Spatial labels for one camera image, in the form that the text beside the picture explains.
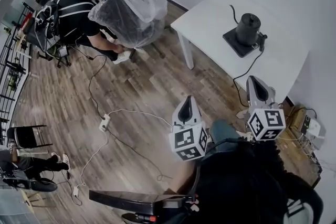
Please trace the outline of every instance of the power strip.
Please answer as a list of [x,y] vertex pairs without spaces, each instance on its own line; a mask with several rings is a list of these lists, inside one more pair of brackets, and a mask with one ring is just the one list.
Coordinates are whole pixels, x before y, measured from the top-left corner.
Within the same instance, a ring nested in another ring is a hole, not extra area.
[[74,187],[73,190],[74,190],[74,191],[73,191],[73,195],[74,195],[76,198],[78,198],[78,195],[79,195],[79,189],[78,189],[78,187],[77,187],[77,186]]
[[99,125],[99,130],[101,130],[102,132],[106,132],[106,129],[109,126],[110,121],[111,121],[110,116],[105,114],[104,117],[103,117],[103,120],[101,121],[101,123]]

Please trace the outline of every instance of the man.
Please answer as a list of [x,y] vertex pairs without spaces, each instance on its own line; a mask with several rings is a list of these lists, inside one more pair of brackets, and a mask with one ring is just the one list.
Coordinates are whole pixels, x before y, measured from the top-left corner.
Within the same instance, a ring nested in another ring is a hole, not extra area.
[[71,170],[69,157],[66,154],[63,154],[62,162],[61,157],[54,152],[49,159],[19,157],[15,142],[10,143],[10,145],[12,152],[10,150],[0,151],[0,168],[3,172],[11,174],[16,170],[21,170],[25,172],[29,179],[38,180],[40,179],[40,173],[43,171]]
[[[239,138],[224,120],[214,122],[210,133],[215,143]],[[165,193],[187,194],[194,182],[194,168],[193,161],[184,162]],[[323,202],[313,188],[284,169],[274,141],[223,143],[210,151],[201,163],[196,194],[199,212],[187,216],[183,224],[283,224],[288,199],[308,203],[313,224],[319,222],[323,211]]]
[[107,32],[114,39],[117,37],[106,27],[103,27],[88,18],[88,9],[93,8],[92,0],[59,0],[59,8],[77,6],[76,9],[86,10],[87,12],[75,13],[71,16],[60,18],[59,31],[63,42],[68,44],[79,44],[92,47],[103,55],[106,55],[115,64],[129,59],[131,52],[122,45],[110,42],[101,32]]

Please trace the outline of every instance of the table leg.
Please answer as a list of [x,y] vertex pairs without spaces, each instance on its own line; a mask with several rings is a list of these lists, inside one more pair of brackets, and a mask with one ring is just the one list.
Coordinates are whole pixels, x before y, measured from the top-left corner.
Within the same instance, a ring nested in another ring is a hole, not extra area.
[[23,56],[25,56],[25,57],[29,58],[29,59],[31,59],[31,58],[32,58],[30,55],[28,55],[28,54],[25,54],[25,53],[24,53],[24,52],[22,52],[22,51],[19,51],[19,50],[17,50],[16,52],[17,52],[18,54],[21,54],[21,55],[23,55]]
[[184,58],[189,69],[194,68],[193,56],[190,51],[190,42],[187,40],[180,32],[177,31],[178,38],[180,39],[180,44],[183,50]]

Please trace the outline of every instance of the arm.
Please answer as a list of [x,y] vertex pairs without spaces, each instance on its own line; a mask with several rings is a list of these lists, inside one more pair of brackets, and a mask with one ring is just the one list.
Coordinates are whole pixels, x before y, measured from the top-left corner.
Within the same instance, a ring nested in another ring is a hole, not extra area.
[[16,145],[13,145],[13,148],[12,148],[12,162],[13,163],[18,162],[17,146]]
[[83,16],[80,29],[88,37],[89,41],[95,48],[99,50],[113,50],[118,54],[123,52],[123,46],[111,43],[102,37],[100,32],[100,25],[89,20],[87,15]]
[[111,43],[107,39],[104,39],[100,32],[94,36],[87,36],[91,42],[91,44],[100,50],[113,50],[116,53],[122,53],[123,47],[121,45],[117,45],[114,43]]
[[170,193],[179,193],[190,183],[190,179],[194,174],[195,162],[183,162],[181,163],[175,173],[174,178],[172,179],[169,189],[165,192],[166,194]]

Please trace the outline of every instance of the plastic bag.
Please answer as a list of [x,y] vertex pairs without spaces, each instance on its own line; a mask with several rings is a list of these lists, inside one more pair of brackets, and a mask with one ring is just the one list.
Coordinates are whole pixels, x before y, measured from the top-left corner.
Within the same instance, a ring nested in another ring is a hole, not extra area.
[[161,20],[167,14],[167,0],[125,0],[131,10],[145,23]]
[[156,12],[157,18],[161,19],[155,18],[145,23],[133,12],[125,0],[104,0],[93,7],[88,17],[108,27],[125,47],[139,48],[154,42],[162,35],[165,15],[166,12],[165,14]]

